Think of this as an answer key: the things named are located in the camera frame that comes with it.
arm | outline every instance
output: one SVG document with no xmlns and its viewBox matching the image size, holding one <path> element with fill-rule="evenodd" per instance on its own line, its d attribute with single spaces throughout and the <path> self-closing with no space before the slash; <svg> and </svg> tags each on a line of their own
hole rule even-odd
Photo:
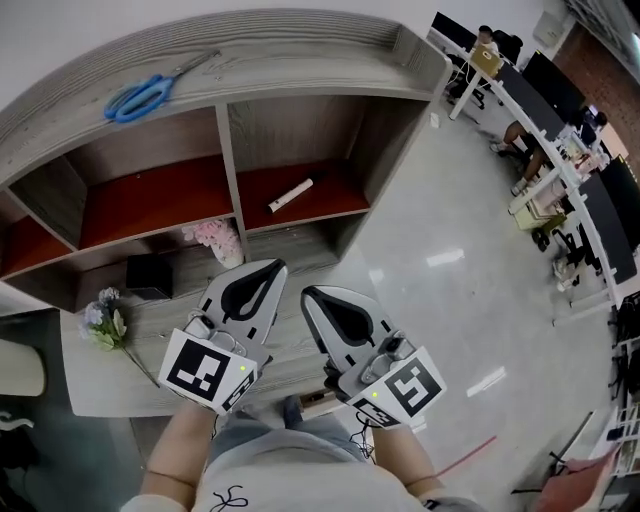
<svg viewBox="0 0 640 512">
<path fill-rule="evenodd" d="M 140 494 L 157 494 L 193 506 L 216 414 L 185 400 L 153 449 Z"/>
<path fill-rule="evenodd" d="M 373 429 L 376 464 L 393 474 L 410 494 L 419 498 L 444 487 L 435 476 L 431 459 L 411 428 Z"/>
</svg>

tiled floor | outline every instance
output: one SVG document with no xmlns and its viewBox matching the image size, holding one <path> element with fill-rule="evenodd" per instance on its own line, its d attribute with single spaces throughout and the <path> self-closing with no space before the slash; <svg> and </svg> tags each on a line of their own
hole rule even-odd
<svg viewBox="0 0 640 512">
<path fill-rule="evenodd" d="M 497 436 L 445 480 L 506 511 L 534 458 L 608 403 L 611 335 L 606 313 L 551 325 L 566 301 L 551 280 L 553 247 L 540 253 L 507 212 L 516 174 L 479 129 L 498 133 L 510 120 L 488 108 L 469 109 L 481 125 L 439 109 L 440 128 L 425 128 L 357 250 L 383 306 L 448 385 L 419 434 L 436 467 Z"/>
</svg>

office desk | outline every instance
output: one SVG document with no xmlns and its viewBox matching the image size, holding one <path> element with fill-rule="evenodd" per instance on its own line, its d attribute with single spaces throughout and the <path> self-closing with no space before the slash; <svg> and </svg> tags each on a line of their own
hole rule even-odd
<svg viewBox="0 0 640 512">
<path fill-rule="evenodd" d="M 457 45 L 455 42 L 451 41 L 447 36 L 442 34 L 441 32 L 431 28 L 427 38 L 431 40 L 434 44 L 443 45 L 444 47 L 450 49 L 451 51 L 457 53 L 461 57 L 463 57 L 469 65 L 475 69 L 476 74 L 473 79 L 470 81 L 467 86 L 464 94 L 458 100 L 456 107 L 451 112 L 449 116 L 452 120 L 455 120 L 465 103 L 471 97 L 474 89 L 478 85 L 479 81 L 484 78 L 490 85 L 491 89 L 496 95 L 496 97 L 504 104 L 506 108 L 509 109 L 511 114 L 516 118 L 517 121 L 524 127 L 524 129 L 531 133 L 538 143 L 542 150 L 547 154 L 549 160 L 553 163 L 554 169 L 552 169 L 547 175 L 545 175 L 541 180 L 536 183 L 535 186 L 529 188 L 527 192 L 517 198 L 515 198 L 511 204 L 509 205 L 509 213 L 515 214 L 520 211 L 525 205 L 533 199 L 536 195 L 538 195 L 542 190 L 544 190 L 547 186 L 553 183 L 557 178 L 561 178 L 566 187 L 567 187 L 567 196 L 573 207 L 575 208 L 575 213 L 578 215 L 580 222 L 582 223 L 585 233 L 589 239 L 589 243 L 591 244 L 591 248 L 593 250 L 594 255 L 600 260 L 602 265 L 602 273 L 605 279 L 606 288 L 601 292 L 596 294 L 598 298 L 605 298 L 605 301 L 598 305 L 598 309 L 589 308 L 586 312 L 579 312 L 573 315 L 570 315 L 566 318 L 554 320 L 554 325 L 560 325 L 561 323 L 568 322 L 570 320 L 578 319 L 585 314 L 589 314 L 595 311 L 599 311 L 604 307 L 615 306 L 616 309 L 619 309 L 622 305 L 622 301 L 624 298 L 629 295 L 629 288 L 633 288 L 633 286 L 625 286 L 626 283 L 622 283 L 622 285 L 618 285 L 615 282 L 614 274 L 616 270 L 611 268 L 609 264 L 609 259 L 607 257 L 607 253 L 602 244 L 602 240 L 600 238 L 600 234 L 596 229 L 595 223 L 589 214 L 587 206 L 585 204 L 586 197 L 583 197 L 580 193 L 578 187 L 582 184 L 582 180 L 573 165 L 565 162 L 562 159 L 559 151 L 556 149 L 555 145 L 547 139 L 546 130 L 540 130 L 538 126 L 533 122 L 531 117 L 527 115 L 527 113 L 523 110 L 520 104 L 507 92 L 501 82 L 498 82 L 487 75 L 482 69 L 479 69 L 473 62 L 470 61 L 470 54 L 464 48 Z"/>
</svg>

person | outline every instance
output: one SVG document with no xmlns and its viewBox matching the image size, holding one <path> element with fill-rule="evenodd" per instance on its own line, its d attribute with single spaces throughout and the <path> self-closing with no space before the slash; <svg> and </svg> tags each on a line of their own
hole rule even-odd
<svg viewBox="0 0 640 512">
<path fill-rule="evenodd" d="M 281 410 L 284 429 L 239 411 L 210 441 L 216 414 L 185 400 L 121 512 L 483 510 L 444 488 L 408 426 L 373 429 L 374 465 L 332 414 L 303 421 L 297 397 Z"/>
<path fill-rule="evenodd" d="M 493 40 L 493 30 L 491 30 L 491 27 L 487 25 L 482 25 L 478 29 L 478 37 L 476 38 L 476 42 L 473 44 L 472 51 L 477 49 L 480 46 L 482 46 L 483 48 L 486 48 L 491 53 L 495 53 L 496 55 L 500 54 L 498 44 Z M 451 59 L 451 62 L 453 62 L 453 64 L 455 64 L 460 69 L 462 69 L 463 66 L 468 65 L 465 59 L 457 55 L 449 55 L 449 58 Z M 465 71 L 462 72 L 462 78 L 459 78 L 456 81 L 455 85 L 449 90 L 449 99 L 448 99 L 449 103 L 453 104 L 454 100 L 462 96 L 462 94 L 464 93 L 464 90 L 467 88 L 467 85 L 468 85 L 467 79 L 470 80 L 471 78 L 473 78 L 473 75 L 475 75 L 474 69 L 467 69 L 466 72 Z"/>
<path fill-rule="evenodd" d="M 596 140 L 590 144 L 590 148 L 594 149 L 597 145 L 600 144 L 600 132 L 602 128 L 604 128 L 609 120 L 607 119 L 607 115 L 604 112 L 599 112 L 595 116 L 595 124 L 596 124 Z M 585 129 L 585 116 L 584 110 L 577 112 L 574 116 L 572 116 L 571 121 L 567 124 L 567 126 L 560 133 L 560 137 L 566 137 L 571 131 L 575 131 L 578 134 L 581 134 L 582 130 Z M 515 121 L 509 125 L 507 131 L 504 134 L 502 142 L 492 143 L 490 145 L 491 150 L 495 153 L 502 153 L 505 151 L 511 150 L 511 144 L 520 137 L 522 141 L 526 144 L 528 148 L 533 148 L 533 152 L 531 155 L 531 160 L 527 164 L 525 168 L 523 177 L 518 180 L 518 182 L 511 188 L 511 193 L 514 196 L 519 195 L 527 186 L 531 184 L 531 180 L 535 178 L 535 176 L 540 171 L 540 168 L 544 165 L 545 162 L 549 161 L 549 157 L 540 147 L 540 144 L 536 140 L 536 138 L 527 133 L 524 127 L 518 122 Z"/>
</svg>

office chair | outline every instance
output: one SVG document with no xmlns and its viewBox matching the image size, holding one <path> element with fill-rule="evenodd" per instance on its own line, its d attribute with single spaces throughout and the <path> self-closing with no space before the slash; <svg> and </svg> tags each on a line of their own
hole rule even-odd
<svg viewBox="0 0 640 512">
<path fill-rule="evenodd" d="M 518 61 L 518 56 L 520 55 L 520 50 L 522 50 L 523 42 L 518 36 L 510 36 L 506 32 L 502 30 L 496 30 L 493 33 L 493 40 L 498 45 L 498 49 L 500 50 L 500 55 L 507 59 L 511 64 L 515 66 Z M 490 87 L 487 87 L 486 80 L 480 80 L 478 84 L 478 88 L 473 91 L 473 97 L 478 100 L 478 107 L 480 110 L 485 109 L 484 98 L 485 92 L 490 90 Z"/>
</svg>

